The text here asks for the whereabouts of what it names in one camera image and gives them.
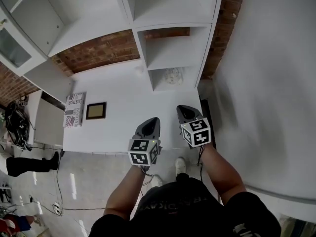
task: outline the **gray floor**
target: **gray floor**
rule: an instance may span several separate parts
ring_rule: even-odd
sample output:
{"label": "gray floor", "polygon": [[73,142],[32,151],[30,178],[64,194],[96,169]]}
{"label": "gray floor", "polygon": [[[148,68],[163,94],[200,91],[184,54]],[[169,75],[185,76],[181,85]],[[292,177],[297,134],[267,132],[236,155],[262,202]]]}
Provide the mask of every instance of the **gray floor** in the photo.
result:
{"label": "gray floor", "polygon": [[[53,150],[33,149],[31,152],[14,150],[18,157],[51,158]],[[182,156],[187,161],[187,173],[199,179],[199,167],[196,166],[198,153],[196,150],[178,149],[162,151],[157,164],[149,170],[150,174],[158,174],[164,183],[175,180],[174,162]],[[76,152],[65,152],[61,159],[58,180],[63,198],[63,208],[100,208],[105,207],[111,192],[130,168],[127,155],[93,155]],[[216,196],[207,174],[203,172],[203,181],[211,193]],[[52,205],[60,202],[60,194],[56,182],[56,171],[49,173],[28,172],[19,177],[9,177],[9,185],[12,187],[13,202],[16,204],[28,203],[29,195],[42,206],[53,210]],[[145,194],[151,185],[144,186]],[[34,215],[41,213],[39,206],[31,203],[16,207],[18,215]],[[71,211],[64,210],[59,217],[45,208],[42,209],[42,219],[53,237],[86,237],[89,235],[93,223],[102,216],[102,210]],[[35,237],[44,228],[32,224],[32,229],[25,232],[28,237]]]}

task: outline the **red object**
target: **red object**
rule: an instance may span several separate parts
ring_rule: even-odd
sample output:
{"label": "red object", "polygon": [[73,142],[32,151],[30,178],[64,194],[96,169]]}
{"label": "red object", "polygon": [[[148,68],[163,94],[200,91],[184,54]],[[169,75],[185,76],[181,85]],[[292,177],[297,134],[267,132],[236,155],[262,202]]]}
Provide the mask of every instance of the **red object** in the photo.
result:
{"label": "red object", "polygon": [[10,229],[11,233],[18,233],[18,232],[20,231],[19,225],[18,225],[18,223],[17,223],[17,221],[16,221],[14,215],[6,214],[3,219],[9,219],[9,220],[11,220],[11,221],[15,224],[15,228],[6,226],[6,228],[9,228],[9,229]]}

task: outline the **picture frame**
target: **picture frame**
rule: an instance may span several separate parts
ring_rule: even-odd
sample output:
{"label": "picture frame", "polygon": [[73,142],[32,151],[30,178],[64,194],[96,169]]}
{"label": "picture frame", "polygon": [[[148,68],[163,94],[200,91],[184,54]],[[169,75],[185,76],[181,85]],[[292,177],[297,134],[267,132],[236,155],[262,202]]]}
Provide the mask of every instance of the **picture frame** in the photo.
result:
{"label": "picture frame", "polygon": [[105,119],[107,103],[96,103],[87,105],[85,119]]}

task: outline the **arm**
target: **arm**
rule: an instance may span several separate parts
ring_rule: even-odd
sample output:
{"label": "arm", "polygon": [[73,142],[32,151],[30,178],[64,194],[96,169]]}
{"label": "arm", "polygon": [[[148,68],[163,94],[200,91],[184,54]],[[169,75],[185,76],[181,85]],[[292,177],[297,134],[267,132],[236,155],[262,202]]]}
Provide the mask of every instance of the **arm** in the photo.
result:
{"label": "arm", "polygon": [[110,195],[104,215],[114,214],[125,220],[129,220],[144,179],[145,174],[142,170],[137,166],[131,166],[121,183]]}
{"label": "arm", "polygon": [[246,191],[238,172],[211,144],[205,145],[201,159],[224,205],[235,194]]}

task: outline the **glass cabinet door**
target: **glass cabinet door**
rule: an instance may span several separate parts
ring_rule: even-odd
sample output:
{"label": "glass cabinet door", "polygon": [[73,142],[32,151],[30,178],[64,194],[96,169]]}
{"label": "glass cabinet door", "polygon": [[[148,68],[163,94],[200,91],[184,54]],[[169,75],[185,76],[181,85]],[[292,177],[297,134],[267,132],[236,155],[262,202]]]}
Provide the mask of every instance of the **glass cabinet door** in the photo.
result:
{"label": "glass cabinet door", "polygon": [[0,30],[0,52],[16,67],[21,67],[31,58],[5,28]]}
{"label": "glass cabinet door", "polygon": [[46,60],[0,1],[0,62],[22,76]]}

